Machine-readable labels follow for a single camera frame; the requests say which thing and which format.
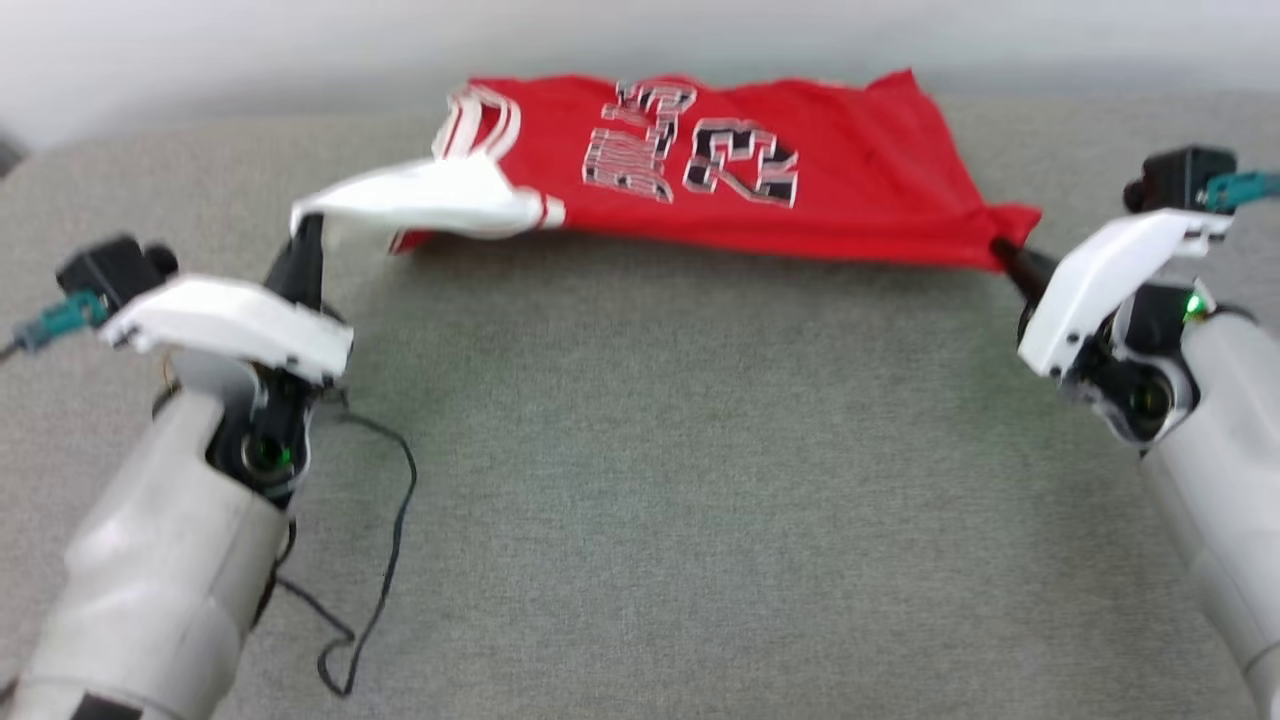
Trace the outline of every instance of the jersey armhole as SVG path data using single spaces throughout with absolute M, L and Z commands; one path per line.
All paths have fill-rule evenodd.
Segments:
M 500 160 L 520 136 L 520 105 L 504 95 L 468 85 L 449 97 L 449 117 L 431 142 L 438 160 L 483 152 Z

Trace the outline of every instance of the white wall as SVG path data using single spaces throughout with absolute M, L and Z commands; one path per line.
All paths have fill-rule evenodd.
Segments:
M 1276 91 L 1280 0 L 0 0 L 0 132 L 436 106 L 471 74 L 902 65 L 940 91 Z

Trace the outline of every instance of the black joint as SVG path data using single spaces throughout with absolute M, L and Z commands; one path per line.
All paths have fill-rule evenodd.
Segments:
M 1125 336 L 1119 338 L 1142 355 L 1174 357 L 1181 351 L 1189 286 L 1143 283 L 1133 295 Z
M 289 302 L 319 311 L 324 279 L 324 247 L 320 233 L 321 215 L 307 215 L 298 232 L 284 245 L 271 264 L 262 286 Z
M 82 250 L 58 270 L 63 292 L 91 292 L 101 297 L 108 311 L 124 307 L 134 297 L 164 284 L 164 275 L 127 234 L 116 236 Z
M 1192 210 L 1206 213 L 1208 181 L 1235 172 L 1235 154 L 1221 147 L 1188 145 L 1147 158 L 1142 178 L 1124 188 L 1130 213 Z
M 1028 302 L 1023 306 L 1023 314 L 1018 316 L 1018 342 L 1023 341 L 1023 336 L 1027 334 L 1027 325 L 1032 322 L 1032 315 L 1036 314 L 1036 306 Z
M 1002 237 L 991 241 L 991 254 L 1023 293 L 1023 299 L 1030 305 L 1038 305 L 1044 290 L 1048 288 L 1048 282 L 1053 278 L 1057 261 L 1034 250 L 1019 247 Z
M 141 720 L 142 708 L 123 705 L 114 700 L 86 694 L 76 707 L 72 720 Z
M 1089 341 L 1073 372 L 1120 411 L 1133 437 L 1147 442 L 1160 433 L 1174 401 L 1169 379 L 1160 370 L 1116 360 L 1097 341 Z
M 151 263 L 151 266 L 165 279 L 178 274 L 178 256 L 163 243 L 152 243 L 142 251 L 142 256 Z
M 1258 324 L 1258 316 L 1254 315 L 1252 310 L 1244 307 L 1243 305 L 1235 305 L 1231 302 L 1219 302 L 1217 307 L 1213 309 L 1213 313 L 1210 314 L 1211 318 L 1213 315 L 1236 315 L 1239 318 L 1244 318 L 1254 325 Z

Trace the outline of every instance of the red jersey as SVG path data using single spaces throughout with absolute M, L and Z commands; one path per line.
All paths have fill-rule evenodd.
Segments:
M 910 72 L 865 90 L 475 79 L 451 99 L 433 151 L 495 161 L 512 188 L 541 201 L 529 229 L 998 270 L 991 241 L 1021 243 L 1039 220 L 1038 209 L 983 201 Z M 393 251 L 431 229 L 406 228 Z

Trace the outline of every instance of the printed number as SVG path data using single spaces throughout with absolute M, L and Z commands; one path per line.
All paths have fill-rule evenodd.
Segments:
M 680 83 L 620 82 L 617 91 L 617 105 L 605 105 L 600 117 L 648 128 L 655 155 L 666 158 L 680 131 L 680 114 L 698 100 L 698 90 Z
M 716 192 L 721 183 L 753 202 L 786 205 L 796 201 L 799 154 L 778 143 L 772 132 L 742 120 L 701 120 L 694 128 L 694 154 L 685 169 L 685 187 Z M 755 178 L 731 170 L 730 163 L 755 161 Z

